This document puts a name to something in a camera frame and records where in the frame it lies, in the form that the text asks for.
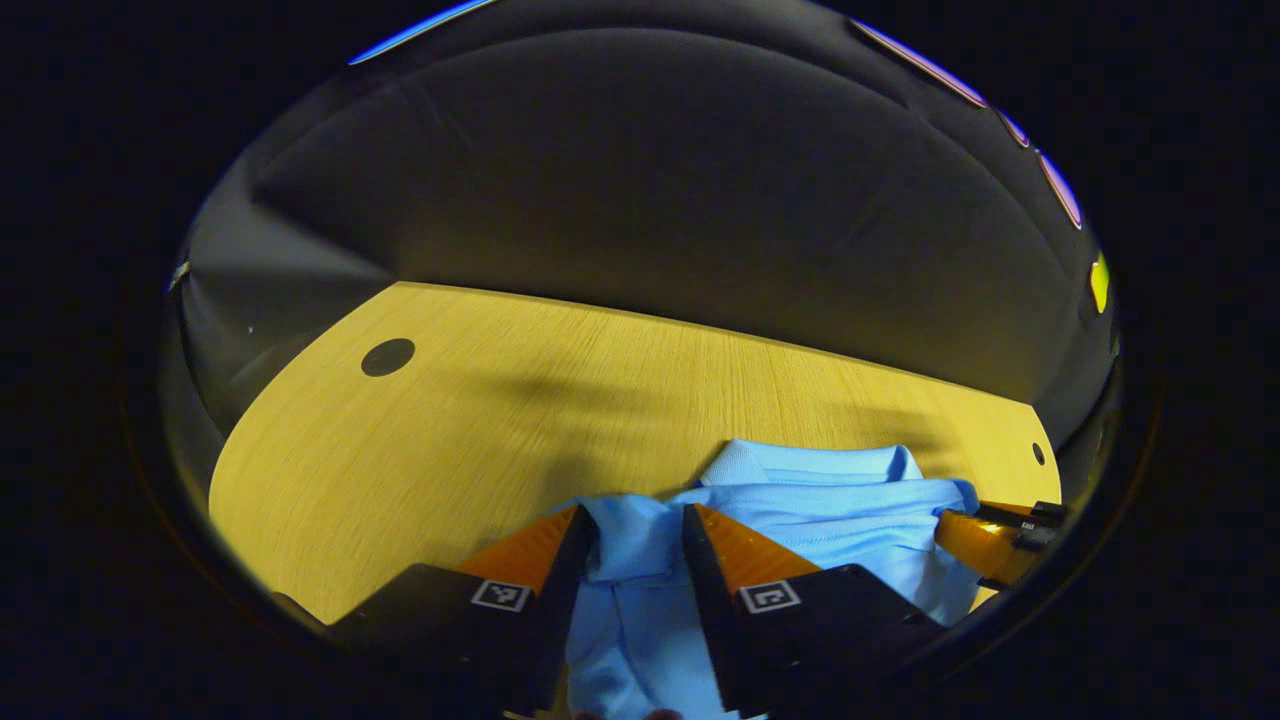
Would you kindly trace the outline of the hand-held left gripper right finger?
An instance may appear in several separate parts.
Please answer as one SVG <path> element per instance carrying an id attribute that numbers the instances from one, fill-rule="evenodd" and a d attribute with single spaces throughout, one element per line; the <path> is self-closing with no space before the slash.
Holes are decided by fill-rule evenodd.
<path id="1" fill-rule="evenodd" d="M 945 633 L 864 566 L 818 568 L 703 503 L 682 547 L 721 703 L 742 716 L 879 711 Z"/>

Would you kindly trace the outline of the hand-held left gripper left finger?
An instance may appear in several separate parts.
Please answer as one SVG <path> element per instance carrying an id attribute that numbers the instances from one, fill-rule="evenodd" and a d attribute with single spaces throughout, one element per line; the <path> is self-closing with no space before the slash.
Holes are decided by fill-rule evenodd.
<path id="1" fill-rule="evenodd" d="M 430 716 L 552 710 L 596 525 L 580 503 L 456 568 L 417 562 L 325 637 L 358 667 L 420 692 Z"/>

